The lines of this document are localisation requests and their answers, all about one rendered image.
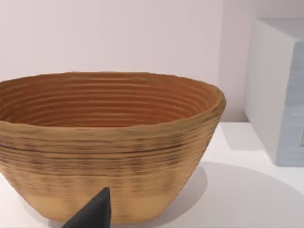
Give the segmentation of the pale microwave oven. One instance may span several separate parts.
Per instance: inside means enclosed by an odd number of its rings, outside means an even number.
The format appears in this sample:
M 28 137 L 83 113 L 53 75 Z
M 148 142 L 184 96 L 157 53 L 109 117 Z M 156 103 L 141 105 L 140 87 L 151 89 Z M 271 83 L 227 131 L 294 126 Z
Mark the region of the pale microwave oven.
M 273 164 L 304 167 L 304 18 L 252 25 L 244 111 Z

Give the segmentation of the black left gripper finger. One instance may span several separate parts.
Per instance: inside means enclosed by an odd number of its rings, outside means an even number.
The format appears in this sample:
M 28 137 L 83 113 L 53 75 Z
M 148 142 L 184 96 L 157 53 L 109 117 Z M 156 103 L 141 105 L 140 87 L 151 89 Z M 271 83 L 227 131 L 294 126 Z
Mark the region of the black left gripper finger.
M 110 228 L 110 188 L 103 188 L 83 206 L 62 228 Z

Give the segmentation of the brown woven basket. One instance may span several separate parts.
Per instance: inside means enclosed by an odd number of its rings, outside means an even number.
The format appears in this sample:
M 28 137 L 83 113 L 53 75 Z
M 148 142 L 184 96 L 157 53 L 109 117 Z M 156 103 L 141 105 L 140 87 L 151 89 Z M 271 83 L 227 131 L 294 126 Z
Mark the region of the brown woven basket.
M 65 222 L 101 189 L 112 222 L 162 214 L 219 124 L 224 93 L 146 72 L 67 72 L 0 81 L 0 173 L 39 214 Z

